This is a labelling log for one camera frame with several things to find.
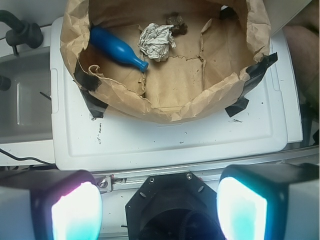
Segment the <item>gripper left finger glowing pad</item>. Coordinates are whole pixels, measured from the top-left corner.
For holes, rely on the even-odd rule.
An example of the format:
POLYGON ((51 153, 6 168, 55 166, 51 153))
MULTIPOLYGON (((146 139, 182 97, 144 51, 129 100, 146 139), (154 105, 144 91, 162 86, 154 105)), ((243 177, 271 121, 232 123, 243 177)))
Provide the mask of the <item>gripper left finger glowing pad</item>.
POLYGON ((9 170, 0 174, 2 240, 96 240, 100 191, 86 170, 9 170))

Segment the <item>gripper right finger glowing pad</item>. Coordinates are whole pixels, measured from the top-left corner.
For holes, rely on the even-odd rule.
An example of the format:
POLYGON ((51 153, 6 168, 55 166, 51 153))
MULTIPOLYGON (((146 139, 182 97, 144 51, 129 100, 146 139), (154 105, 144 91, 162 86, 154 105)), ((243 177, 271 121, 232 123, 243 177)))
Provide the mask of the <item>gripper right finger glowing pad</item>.
POLYGON ((228 240, 318 240, 317 164, 232 164, 220 177, 217 215, 228 240))

